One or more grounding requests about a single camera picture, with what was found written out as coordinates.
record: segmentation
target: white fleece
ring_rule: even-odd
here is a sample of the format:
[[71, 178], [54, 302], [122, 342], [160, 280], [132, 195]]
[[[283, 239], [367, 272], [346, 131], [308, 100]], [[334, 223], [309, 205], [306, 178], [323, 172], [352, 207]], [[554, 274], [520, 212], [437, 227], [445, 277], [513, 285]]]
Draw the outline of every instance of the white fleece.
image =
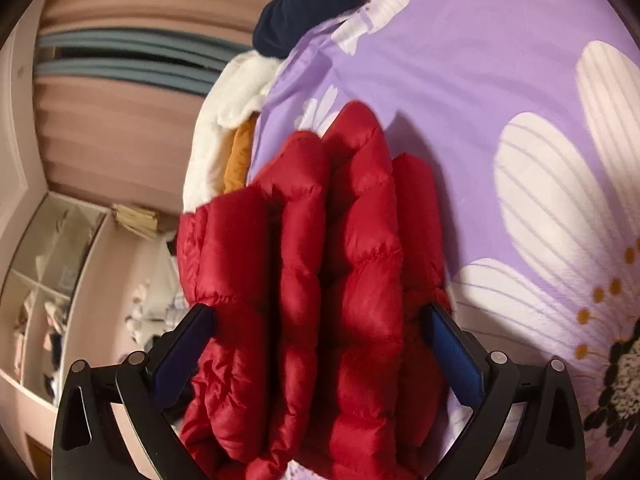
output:
[[204, 99], [191, 145], [191, 158], [182, 189], [182, 210], [193, 213], [222, 194], [233, 132], [259, 112], [282, 60], [255, 50], [233, 58]]

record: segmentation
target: folded clothes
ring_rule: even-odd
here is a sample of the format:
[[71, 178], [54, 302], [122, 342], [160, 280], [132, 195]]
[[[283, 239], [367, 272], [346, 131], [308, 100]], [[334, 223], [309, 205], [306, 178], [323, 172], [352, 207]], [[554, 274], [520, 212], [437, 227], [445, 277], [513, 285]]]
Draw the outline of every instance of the folded clothes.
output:
[[220, 74], [196, 120], [184, 178], [184, 212], [194, 212], [224, 193], [234, 132], [261, 110], [281, 64], [252, 50], [233, 58]]
[[432, 186], [355, 102], [182, 215], [185, 296], [218, 313], [181, 434], [209, 478], [276, 480], [293, 458], [335, 480], [422, 474], [446, 387], [418, 324], [447, 304]]
[[273, 0], [254, 29], [254, 49], [286, 58], [296, 43], [319, 23], [361, 5], [364, 0]]

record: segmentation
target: white flower print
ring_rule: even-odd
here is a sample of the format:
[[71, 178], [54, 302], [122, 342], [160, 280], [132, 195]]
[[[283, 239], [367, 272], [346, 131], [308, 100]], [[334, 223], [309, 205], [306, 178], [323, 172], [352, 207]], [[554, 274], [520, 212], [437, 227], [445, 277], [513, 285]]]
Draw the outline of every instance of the white flower print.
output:
[[324, 480], [324, 478], [295, 460], [290, 460], [282, 480]]
[[376, 33], [385, 27], [398, 12], [409, 5], [409, 1], [411, 0], [369, 0], [334, 31], [331, 39], [345, 53], [354, 56], [360, 37]]
[[306, 100], [302, 105], [302, 115], [296, 118], [294, 127], [297, 130], [309, 130], [322, 137], [329, 129], [329, 126], [335, 121], [339, 110], [329, 113], [329, 110], [338, 97], [338, 90], [335, 86], [329, 86], [320, 103], [318, 99], [311, 98]]
[[[459, 325], [488, 350], [524, 364], [553, 355], [566, 362], [595, 479], [640, 418], [640, 69], [592, 41], [578, 62], [577, 86], [622, 213], [613, 214], [606, 188], [555, 126], [517, 115], [500, 137], [495, 187], [514, 247], [555, 293], [486, 258], [460, 270], [450, 296]], [[511, 431], [481, 478], [499, 467], [518, 418], [512, 410]]]

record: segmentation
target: red puffer jacket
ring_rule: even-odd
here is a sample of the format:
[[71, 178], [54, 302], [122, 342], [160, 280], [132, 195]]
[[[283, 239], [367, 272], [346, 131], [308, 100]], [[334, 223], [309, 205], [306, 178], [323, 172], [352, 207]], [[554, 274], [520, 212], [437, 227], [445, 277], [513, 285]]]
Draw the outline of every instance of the red puffer jacket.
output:
[[419, 334], [443, 257], [427, 165], [373, 113], [298, 132], [245, 189], [183, 215], [180, 279], [218, 311], [181, 439], [210, 478], [415, 479], [444, 379]]

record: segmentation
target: floral bedsheet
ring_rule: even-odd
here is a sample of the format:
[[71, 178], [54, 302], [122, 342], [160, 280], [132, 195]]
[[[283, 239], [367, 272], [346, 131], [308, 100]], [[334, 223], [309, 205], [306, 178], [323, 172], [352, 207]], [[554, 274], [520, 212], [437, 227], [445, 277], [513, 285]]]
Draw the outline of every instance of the floral bedsheet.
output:
[[[606, 0], [369, 0], [310, 31], [264, 104], [251, 173], [366, 102], [432, 164], [459, 325], [566, 362], [599, 478], [640, 412], [640, 52]], [[500, 465], [515, 406], [481, 477]], [[451, 395], [431, 449], [469, 413]], [[290, 464], [289, 478], [313, 478]]]

